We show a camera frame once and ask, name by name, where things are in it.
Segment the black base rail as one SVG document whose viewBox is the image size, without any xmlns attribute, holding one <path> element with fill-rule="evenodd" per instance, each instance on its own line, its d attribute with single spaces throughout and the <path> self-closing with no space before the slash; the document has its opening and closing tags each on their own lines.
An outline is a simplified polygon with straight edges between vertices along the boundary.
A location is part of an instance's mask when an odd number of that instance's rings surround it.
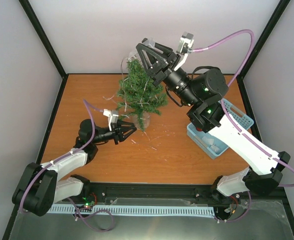
<svg viewBox="0 0 294 240">
<path fill-rule="evenodd" d="M 99 183 L 91 182 L 85 187 L 84 200 L 110 204 L 119 198 L 131 199 L 180 199 L 195 204 L 210 206 L 239 205 L 247 200 L 247 192 L 235 193 L 232 196 L 219 196 L 211 191 L 210 185 L 203 184 L 147 184 L 147 183 Z"/>
</svg>

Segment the left back frame post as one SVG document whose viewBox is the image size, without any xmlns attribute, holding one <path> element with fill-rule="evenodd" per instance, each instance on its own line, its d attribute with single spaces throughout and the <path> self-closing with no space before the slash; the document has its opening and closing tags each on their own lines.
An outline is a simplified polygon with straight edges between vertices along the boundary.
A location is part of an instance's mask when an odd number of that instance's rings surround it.
<svg viewBox="0 0 294 240">
<path fill-rule="evenodd" d="M 33 26 L 37 36 L 39 37 L 40 41 L 42 42 L 46 52 L 48 53 L 52 63 L 54 64 L 57 72 L 59 73 L 62 79 L 66 78 L 67 73 L 65 72 L 45 30 L 43 29 L 33 7 L 31 6 L 28 0 L 18 0 L 22 9 L 24 10 L 28 20 L 30 21 L 31 25 Z"/>
</svg>

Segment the frame post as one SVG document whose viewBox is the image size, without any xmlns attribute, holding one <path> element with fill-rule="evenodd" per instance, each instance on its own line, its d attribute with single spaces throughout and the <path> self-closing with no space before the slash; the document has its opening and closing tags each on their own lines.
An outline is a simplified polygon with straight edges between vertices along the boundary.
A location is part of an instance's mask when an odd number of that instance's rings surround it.
<svg viewBox="0 0 294 240">
<path fill-rule="evenodd" d="M 52 63 L 54 64 L 57 72 L 59 73 L 62 79 L 66 78 L 67 73 L 65 72 L 45 30 L 43 29 L 33 7 L 31 6 L 28 0 L 18 0 L 22 9 L 24 10 L 28 20 L 30 21 L 31 25 L 33 26 L 37 36 L 39 37 L 40 41 L 42 42 L 46 52 L 48 53 Z"/>
<path fill-rule="evenodd" d="M 270 19 L 268 20 L 264 30 L 262 31 L 257 43 L 255 44 L 252 53 L 250 54 L 247 62 L 245 63 L 243 69 L 239 73 L 237 80 L 243 81 L 247 73 L 249 72 L 250 68 L 252 67 L 254 61 L 258 57 L 260 51 L 262 50 L 263 46 L 267 42 L 269 36 L 271 35 L 272 31 L 274 30 L 275 26 L 277 25 L 278 21 L 280 20 L 281 16 L 285 12 L 287 6 L 289 5 L 290 0 L 280 0 L 273 11 Z"/>
</svg>

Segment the small green christmas tree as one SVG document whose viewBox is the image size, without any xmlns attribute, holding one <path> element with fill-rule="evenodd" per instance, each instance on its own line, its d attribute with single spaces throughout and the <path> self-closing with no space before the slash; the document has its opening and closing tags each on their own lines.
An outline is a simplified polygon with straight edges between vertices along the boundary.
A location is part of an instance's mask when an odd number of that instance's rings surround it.
<svg viewBox="0 0 294 240">
<path fill-rule="evenodd" d="M 119 80 L 116 109 L 123 111 L 121 119 L 132 117 L 136 127 L 145 131 L 149 126 L 147 116 L 161 115 L 160 108 L 168 104 L 167 95 L 161 85 L 153 85 L 139 60 L 127 61 L 126 67 L 127 76 Z"/>
</svg>

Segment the right back frame post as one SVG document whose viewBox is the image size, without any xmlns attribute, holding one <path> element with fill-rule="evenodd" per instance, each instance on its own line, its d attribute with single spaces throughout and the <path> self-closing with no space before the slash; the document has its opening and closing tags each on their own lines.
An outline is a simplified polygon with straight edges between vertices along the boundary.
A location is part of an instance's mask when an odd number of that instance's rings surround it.
<svg viewBox="0 0 294 240">
<path fill-rule="evenodd" d="M 250 54 L 247 62 L 245 63 L 243 69 L 239 73 L 237 80 L 243 81 L 247 73 L 249 72 L 250 68 L 252 67 L 254 61 L 258 57 L 260 51 L 262 50 L 263 46 L 267 42 L 269 36 L 271 35 L 272 31 L 274 30 L 275 26 L 277 25 L 278 21 L 280 20 L 281 16 L 285 12 L 287 6 L 289 5 L 290 0 L 280 0 L 273 11 L 270 19 L 268 20 L 264 30 L 262 31 L 257 43 L 255 44 L 252 53 Z"/>
</svg>

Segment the small circuit board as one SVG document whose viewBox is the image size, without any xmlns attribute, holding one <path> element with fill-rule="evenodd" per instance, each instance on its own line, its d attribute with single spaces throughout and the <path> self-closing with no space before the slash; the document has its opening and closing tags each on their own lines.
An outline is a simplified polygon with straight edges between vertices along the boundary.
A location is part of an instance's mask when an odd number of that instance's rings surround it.
<svg viewBox="0 0 294 240">
<path fill-rule="evenodd" d="M 84 203 L 76 205 L 77 208 L 81 213 L 91 213 L 93 207 L 97 204 L 97 199 L 94 196 L 90 196 L 84 200 Z"/>
</svg>

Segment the light blue plastic basket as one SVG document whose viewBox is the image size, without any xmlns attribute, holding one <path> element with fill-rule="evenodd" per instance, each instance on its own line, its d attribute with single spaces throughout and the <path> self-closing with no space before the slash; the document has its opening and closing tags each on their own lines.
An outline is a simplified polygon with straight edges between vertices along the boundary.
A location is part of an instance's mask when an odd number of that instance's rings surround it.
<svg viewBox="0 0 294 240">
<path fill-rule="evenodd" d="M 229 115 L 232 116 L 232 119 L 242 129 L 247 131 L 254 124 L 253 119 L 231 102 L 226 99 L 223 99 L 223 102 Z M 230 132 L 225 128 L 222 131 L 213 129 L 208 133 L 204 133 L 203 131 L 196 130 L 196 127 L 192 123 L 187 125 L 187 136 L 213 160 L 229 148 L 228 143 L 230 140 L 227 140 L 227 137 L 230 137 L 232 133 L 235 133 L 235 131 Z"/>
</svg>

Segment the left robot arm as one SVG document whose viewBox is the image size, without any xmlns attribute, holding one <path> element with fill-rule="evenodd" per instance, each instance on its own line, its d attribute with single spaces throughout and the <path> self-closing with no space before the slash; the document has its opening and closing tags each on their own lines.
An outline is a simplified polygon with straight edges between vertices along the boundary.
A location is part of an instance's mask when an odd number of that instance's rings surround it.
<svg viewBox="0 0 294 240">
<path fill-rule="evenodd" d="M 117 120 L 109 127 L 96 126 L 90 119 L 80 123 L 74 147 L 59 157 L 42 164 L 26 166 L 11 201 L 21 210 L 39 217 L 45 215 L 51 206 L 68 197 L 79 201 L 90 198 L 89 180 L 79 175 L 63 179 L 73 170 L 89 164 L 98 152 L 98 145 L 110 140 L 115 144 L 125 141 L 137 130 L 131 122 Z"/>
</svg>

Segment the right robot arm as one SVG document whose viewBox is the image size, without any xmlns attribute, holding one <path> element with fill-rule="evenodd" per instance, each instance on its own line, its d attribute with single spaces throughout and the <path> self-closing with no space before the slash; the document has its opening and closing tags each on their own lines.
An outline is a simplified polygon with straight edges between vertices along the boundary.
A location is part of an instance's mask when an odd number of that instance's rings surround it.
<svg viewBox="0 0 294 240">
<path fill-rule="evenodd" d="M 223 102 L 229 87 L 218 67 L 200 66 L 194 72 L 204 73 L 189 76 L 178 66 L 180 56 L 169 47 L 139 43 L 136 50 L 153 84 L 164 83 L 166 92 L 174 92 L 181 100 L 179 107 L 190 106 L 187 116 L 195 128 L 224 142 L 249 165 L 233 175 L 217 177 L 211 187 L 213 199 L 246 191 L 267 196 L 279 187 L 290 155 L 272 151 L 235 122 Z"/>
</svg>

